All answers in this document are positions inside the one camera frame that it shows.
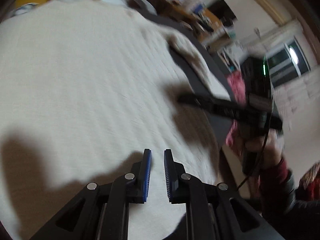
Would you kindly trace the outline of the person right hand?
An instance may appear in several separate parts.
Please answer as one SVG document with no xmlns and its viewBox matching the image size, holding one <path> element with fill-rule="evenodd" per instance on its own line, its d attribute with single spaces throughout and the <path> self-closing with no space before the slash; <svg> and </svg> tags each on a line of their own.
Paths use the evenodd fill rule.
<svg viewBox="0 0 320 240">
<path fill-rule="evenodd" d="M 262 150 L 264 137 L 258 137 L 245 143 L 245 149 L 251 152 Z M 275 130 L 270 130 L 263 150 L 262 167 L 264 169 L 278 165 L 282 159 L 283 140 L 278 138 Z"/>
</svg>

